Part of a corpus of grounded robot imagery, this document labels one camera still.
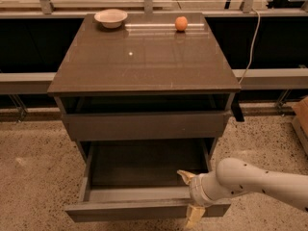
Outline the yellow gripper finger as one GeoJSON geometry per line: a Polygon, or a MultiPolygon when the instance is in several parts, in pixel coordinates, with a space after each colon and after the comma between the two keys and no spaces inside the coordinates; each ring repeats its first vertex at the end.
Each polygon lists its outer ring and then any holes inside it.
{"type": "Polygon", "coordinates": [[[189,204],[186,212],[186,229],[192,229],[194,226],[201,221],[205,214],[205,208],[189,204]]]}
{"type": "Polygon", "coordinates": [[[185,170],[181,170],[181,169],[179,169],[177,171],[177,174],[181,176],[183,182],[186,185],[189,185],[191,183],[192,179],[195,177],[195,174],[188,172],[188,171],[185,171],[185,170]]]}

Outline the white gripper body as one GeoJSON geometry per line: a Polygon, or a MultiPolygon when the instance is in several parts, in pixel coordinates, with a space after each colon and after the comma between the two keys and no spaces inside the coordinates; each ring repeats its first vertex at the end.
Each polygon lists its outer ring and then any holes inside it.
{"type": "Polygon", "coordinates": [[[224,198],[223,187],[214,171],[194,176],[189,190],[193,202],[201,207],[209,207],[224,198]]]}

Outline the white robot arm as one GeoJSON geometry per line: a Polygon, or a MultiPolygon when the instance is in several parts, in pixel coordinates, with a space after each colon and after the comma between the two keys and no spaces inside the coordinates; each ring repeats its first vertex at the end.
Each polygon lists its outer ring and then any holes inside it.
{"type": "Polygon", "coordinates": [[[186,225],[192,229],[206,209],[222,199],[247,193],[263,193],[298,210],[308,210],[308,176],[258,168],[236,158],[221,160],[208,173],[193,174],[178,170],[189,187],[192,200],[187,207],[186,225]]]}

